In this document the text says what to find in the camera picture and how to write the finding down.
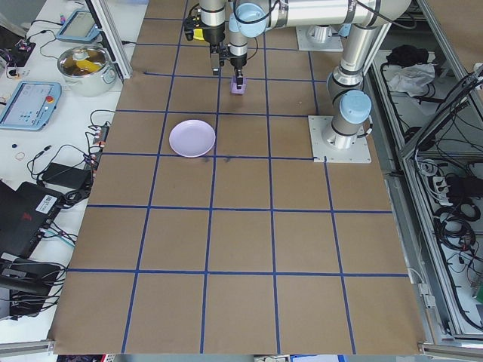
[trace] white cloth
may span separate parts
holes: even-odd
[[[392,92],[405,92],[411,97],[422,96],[428,91],[427,85],[435,78],[432,64],[417,64],[401,69],[388,83]]]

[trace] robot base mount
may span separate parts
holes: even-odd
[[[327,144],[322,138],[322,131],[332,122],[332,116],[310,115],[309,129],[312,141],[312,155],[314,162],[328,162],[335,164],[370,164],[368,141],[365,137],[358,138],[349,149],[336,149]],[[359,134],[364,134],[361,127]]]

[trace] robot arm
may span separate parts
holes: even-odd
[[[227,2],[233,7],[229,18],[229,47],[223,45]],[[411,0],[200,0],[201,16],[185,20],[185,33],[190,40],[193,30],[201,28],[205,41],[210,44],[214,74],[218,74],[225,60],[230,60],[237,87],[240,87],[248,38],[287,26],[356,24],[349,34],[340,64],[334,70],[336,86],[329,87],[331,96],[337,97],[340,87],[357,88],[361,83],[361,69],[377,28],[386,23],[377,13],[395,20],[410,3]]]
[[[232,88],[236,89],[244,84],[242,68],[247,62],[249,38],[286,26],[354,24],[339,65],[328,79],[336,116],[322,131],[325,141],[336,149],[351,147],[371,111],[371,100],[360,88],[374,38],[387,20],[395,20],[406,11],[411,0],[230,0],[233,7],[229,18],[231,44],[224,47],[227,1],[200,0],[201,22],[196,26],[203,29],[204,39],[210,43],[215,74],[224,60],[233,65],[236,82]],[[188,35],[189,31],[192,29],[185,21],[185,33]]]

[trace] screen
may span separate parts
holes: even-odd
[[[22,84],[10,104],[2,124],[31,126],[37,123],[45,97],[51,92],[51,84]]]
[[[67,24],[62,32],[62,36],[72,36],[75,38],[85,38],[94,26],[92,14],[87,11],[79,11]]]

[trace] electronic device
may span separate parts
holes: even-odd
[[[0,129],[41,130],[51,119],[61,94],[59,83],[21,81],[0,114]]]
[[[0,254],[28,258],[62,203],[60,192],[27,182],[14,191],[0,181]]]
[[[61,41],[91,43],[99,35],[92,14],[87,10],[74,11],[55,37]]]
[[[91,184],[91,170],[66,166],[51,162],[47,170],[42,173],[42,182],[53,185],[65,186],[70,189],[85,189]]]
[[[58,265],[2,255],[0,259],[0,321],[36,316],[44,307]]]

